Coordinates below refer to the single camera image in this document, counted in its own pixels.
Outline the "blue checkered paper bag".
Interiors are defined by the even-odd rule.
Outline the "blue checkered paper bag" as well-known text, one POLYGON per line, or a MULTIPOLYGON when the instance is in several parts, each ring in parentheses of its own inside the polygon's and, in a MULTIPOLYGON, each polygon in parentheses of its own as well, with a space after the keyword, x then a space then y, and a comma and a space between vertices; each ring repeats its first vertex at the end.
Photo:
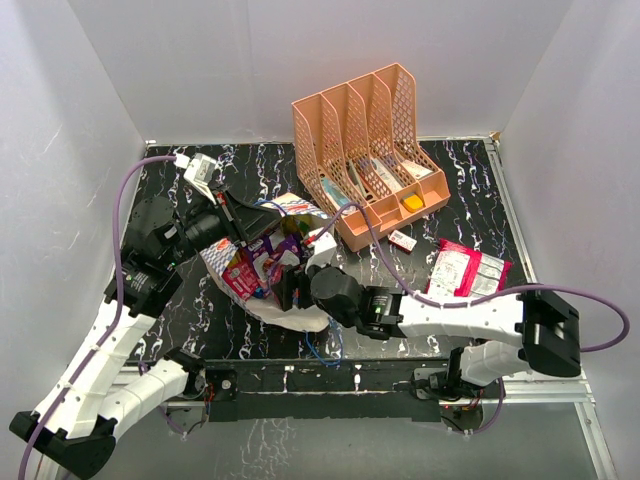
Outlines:
POLYGON ((336 252, 330 216, 293 193, 259 204, 281 216, 246 246, 215 242, 200 252, 212 279, 252 318, 310 336, 331 326, 314 304, 311 279, 336 252))

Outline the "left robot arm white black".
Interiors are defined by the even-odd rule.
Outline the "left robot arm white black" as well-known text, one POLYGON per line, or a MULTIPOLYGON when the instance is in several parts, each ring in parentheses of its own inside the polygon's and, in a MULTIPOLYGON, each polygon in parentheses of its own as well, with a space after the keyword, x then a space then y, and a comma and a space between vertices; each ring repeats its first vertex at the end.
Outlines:
POLYGON ((89 334, 47 397, 14 416, 11 432, 77 478, 90 479, 141 418, 173 397, 200 396, 207 383, 205 364, 179 347, 128 386, 110 388, 180 287, 178 265, 220 240, 246 246, 280 219, 277 210, 226 191, 192 205, 186 215, 164 197, 138 203, 89 334))

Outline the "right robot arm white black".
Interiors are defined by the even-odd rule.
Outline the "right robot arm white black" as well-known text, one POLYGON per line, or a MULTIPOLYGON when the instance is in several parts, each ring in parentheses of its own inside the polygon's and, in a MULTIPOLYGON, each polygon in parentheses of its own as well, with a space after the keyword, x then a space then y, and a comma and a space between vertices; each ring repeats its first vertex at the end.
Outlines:
POLYGON ((560 378, 581 373, 578 312, 553 292, 534 289, 443 308, 401 289, 363 286, 332 266, 288 266, 274 280, 270 288, 283 310, 317 307, 375 340, 475 339, 476 345, 451 351, 445 370, 413 376, 414 390, 428 398, 473 398, 494 381, 526 370, 560 378))

